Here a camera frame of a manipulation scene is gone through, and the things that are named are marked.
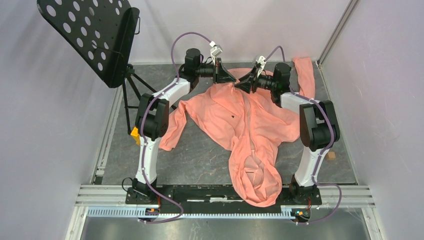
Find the salmon pink zip jacket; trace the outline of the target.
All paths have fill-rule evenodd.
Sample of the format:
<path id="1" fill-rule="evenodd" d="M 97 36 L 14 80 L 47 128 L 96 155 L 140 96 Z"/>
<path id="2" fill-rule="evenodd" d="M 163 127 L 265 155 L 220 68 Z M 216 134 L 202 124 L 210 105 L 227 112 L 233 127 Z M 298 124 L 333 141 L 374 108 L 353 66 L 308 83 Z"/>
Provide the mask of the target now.
<path id="1" fill-rule="evenodd" d="M 246 93 L 231 83 L 214 84 L 181 100 L 169 115 L 159 147 L 174 149 L 190 117 L 214 142 L 231 152 L 228 169 L 233 188 L 248 204 L 265 208 L 276 203 L 282 178 L 275 164 L 278 147 L 300 136 L 300 117 L 275 105 L 271 92 Z"/>

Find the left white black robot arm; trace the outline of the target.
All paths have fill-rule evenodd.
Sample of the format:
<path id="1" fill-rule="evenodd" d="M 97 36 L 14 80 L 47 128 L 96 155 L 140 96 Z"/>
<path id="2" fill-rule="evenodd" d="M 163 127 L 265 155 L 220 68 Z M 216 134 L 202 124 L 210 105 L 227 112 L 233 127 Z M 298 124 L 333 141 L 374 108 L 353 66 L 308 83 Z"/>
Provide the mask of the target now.
<path id="1" fill-rule="evenodd" d="M 215 83 L 233 83 L 235 78 L 222 66 L 218 57 L 222 48 L 213 44 L 210 50 L 211 63 L 204 63 L 197 48 L 186 51 L 184 64 L 177 70 L 174 80 L 153 94 L 141 96 L 131 135 L 140 146 L 139 165 L 129 192 L 135 193 L 145 204 L 157 198 L 157 157 L 162 137 L 168 130 L 170 107 L 188 95 L 200 78 L 212 78 Z"/>

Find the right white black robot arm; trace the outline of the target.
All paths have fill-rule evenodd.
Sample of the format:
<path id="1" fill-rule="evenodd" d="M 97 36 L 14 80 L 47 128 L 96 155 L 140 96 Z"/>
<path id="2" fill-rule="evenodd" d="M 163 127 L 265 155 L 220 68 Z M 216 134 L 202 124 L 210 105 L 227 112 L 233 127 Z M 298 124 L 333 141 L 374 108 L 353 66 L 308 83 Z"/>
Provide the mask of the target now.
<path id="1" fill-rule="evenodd" d="M 263 65 L 257 63 L 243 75 L 236 88 L 247 93 L 257 89 L 270 91 L 272 102 L 280 108 L 299 115 L 300 139 L 304 146 L 298 170 L 289 184 L 289 199 L 302 204 L 318 194 L 317 175 L 322 158 L 339 139 L 340 129 L 334 104 L 330 100 L 316 101 L 294 92 L 290 86 L 291 67 L 279 62 L 272 75 L 262 73 Z"/>

